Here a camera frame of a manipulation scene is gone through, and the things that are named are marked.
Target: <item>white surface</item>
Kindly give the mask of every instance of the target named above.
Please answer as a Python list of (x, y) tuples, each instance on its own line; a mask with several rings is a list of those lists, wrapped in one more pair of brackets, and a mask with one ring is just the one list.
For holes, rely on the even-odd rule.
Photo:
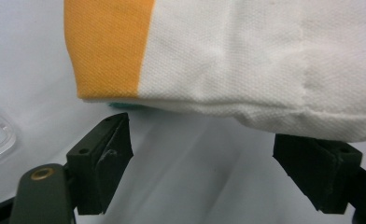
[(366, 1), (157, 0), (139, 98), (273, 133), (364, 141)]
[[(62, 1), (0, 0), (0, 107), (17, 144), (0, 160), (0, 202), (27, 170), (65, 163), (94, 125), (120, 112), (76, 98), (63, 41)], [(272, 158), (274, 135), (233, 119), (129, 111), (134, 157), (104, 216), (94, 223), (350, 223), (314, 211)], [(364, 152), (366, 143), (355, 145)]]

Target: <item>textured fabric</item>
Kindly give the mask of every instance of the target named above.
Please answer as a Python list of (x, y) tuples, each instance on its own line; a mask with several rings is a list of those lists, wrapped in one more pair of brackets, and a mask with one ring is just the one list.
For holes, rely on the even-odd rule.
[(366, 139), (366, 1), (65, 0), (78, 96)]

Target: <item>cloth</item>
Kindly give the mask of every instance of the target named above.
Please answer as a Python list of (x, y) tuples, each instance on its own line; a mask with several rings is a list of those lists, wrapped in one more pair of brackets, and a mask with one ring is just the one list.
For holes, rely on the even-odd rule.
[(84, 100), (366, 140), (366, 1), (65, 0), (64, 29)]

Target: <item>orange fabric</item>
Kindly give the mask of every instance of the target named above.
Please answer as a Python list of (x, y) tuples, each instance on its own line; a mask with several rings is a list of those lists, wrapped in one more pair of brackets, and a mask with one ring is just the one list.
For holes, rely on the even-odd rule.
[(154, 1), (64, 1), (79, 98), (137, 97)]

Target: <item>black plastic part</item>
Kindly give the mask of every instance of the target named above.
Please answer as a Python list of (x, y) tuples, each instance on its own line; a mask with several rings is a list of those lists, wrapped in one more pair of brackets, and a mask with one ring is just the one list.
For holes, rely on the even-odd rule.
[(0, 224), (8, 224), (14, 198), (0, 203)]
[(126, 113), (104, 119), (67, 153), (80, 215), (106, 211), (133, 155)]
[[(34, 173), (50, 169), (49, 176), (34, 179)], [(76, 223), (59, 164), (36, 167), (22, 176), (11, 213), (10, 224), (72, 224)]]
[(345, 212), (346, 186), (360, 171), (360, 151), (343, 142), (277, 134), (274, 157), (316, 210)]

